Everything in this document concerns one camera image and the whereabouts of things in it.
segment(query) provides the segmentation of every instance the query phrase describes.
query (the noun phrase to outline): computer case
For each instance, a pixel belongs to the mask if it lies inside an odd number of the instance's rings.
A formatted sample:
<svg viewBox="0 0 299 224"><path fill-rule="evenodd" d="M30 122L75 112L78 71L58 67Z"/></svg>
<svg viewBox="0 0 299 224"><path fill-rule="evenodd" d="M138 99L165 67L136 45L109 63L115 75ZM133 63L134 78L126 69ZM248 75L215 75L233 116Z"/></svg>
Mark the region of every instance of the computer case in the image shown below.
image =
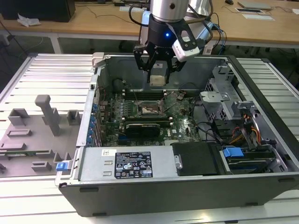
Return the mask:
<svg viewBox="0 0 299 224"><path fill-rule="evenodd" d="M0 13L6 20L18 19L18 13L27 18L69 22L75 13L74 0L0 0Z"/></svg>

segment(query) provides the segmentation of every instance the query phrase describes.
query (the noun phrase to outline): motherboard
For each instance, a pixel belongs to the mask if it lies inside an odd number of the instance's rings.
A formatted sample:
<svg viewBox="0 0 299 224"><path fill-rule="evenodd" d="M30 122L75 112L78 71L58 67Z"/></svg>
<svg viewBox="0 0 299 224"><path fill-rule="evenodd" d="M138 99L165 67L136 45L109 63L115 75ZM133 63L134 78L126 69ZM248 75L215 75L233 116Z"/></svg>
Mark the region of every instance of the motherboard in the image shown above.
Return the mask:
<svg viewBox="0 0 299 224"><path fill-rule="evenodd" d="M163 146L200 141L194 97L184 91L109 93L99 102L102 146Z"/></svg>

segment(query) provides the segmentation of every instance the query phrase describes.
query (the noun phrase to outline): laptop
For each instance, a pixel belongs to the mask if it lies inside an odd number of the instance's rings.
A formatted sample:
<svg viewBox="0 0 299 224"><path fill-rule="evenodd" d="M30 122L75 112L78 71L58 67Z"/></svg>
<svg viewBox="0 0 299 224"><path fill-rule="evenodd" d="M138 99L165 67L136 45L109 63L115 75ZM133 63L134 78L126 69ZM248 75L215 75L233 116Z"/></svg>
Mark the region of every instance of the laptop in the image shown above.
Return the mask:
<svg viewBox="0 0 299 224"><path fill-rule="evenodd" d="M244 0L239 0L238 4L243 8L253 8L253 9L263 9L263 10L272 10L273 8L265 3L259 2L249 2Z"/></svg>

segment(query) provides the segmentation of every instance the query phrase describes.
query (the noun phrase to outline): warning label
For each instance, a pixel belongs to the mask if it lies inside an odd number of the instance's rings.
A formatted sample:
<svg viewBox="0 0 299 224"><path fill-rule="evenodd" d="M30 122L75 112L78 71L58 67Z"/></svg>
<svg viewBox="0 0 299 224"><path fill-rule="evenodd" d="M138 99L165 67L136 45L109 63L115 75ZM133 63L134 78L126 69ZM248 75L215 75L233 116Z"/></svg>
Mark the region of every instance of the warning label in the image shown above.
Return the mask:
<svg viewBox="0 0 299 224"><path fill-rule="evenodd" d="M150 152L116 153L115 178L153 177Z"/></svg>

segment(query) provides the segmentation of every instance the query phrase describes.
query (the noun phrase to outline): screw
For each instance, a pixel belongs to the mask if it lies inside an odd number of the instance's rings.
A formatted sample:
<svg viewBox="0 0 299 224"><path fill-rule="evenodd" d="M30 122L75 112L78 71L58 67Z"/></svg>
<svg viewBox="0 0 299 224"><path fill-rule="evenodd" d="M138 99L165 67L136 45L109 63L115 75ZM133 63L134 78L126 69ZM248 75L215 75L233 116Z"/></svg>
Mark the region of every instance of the screw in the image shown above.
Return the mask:
<svg viewBox="0 0 299 224"><path fill-rule="evenodd" d="M171 4L169 5L169 7L170 7L170 9L174 9L174 8L176 7L176 5L173 4L173 3L171 3Z"/></svg>

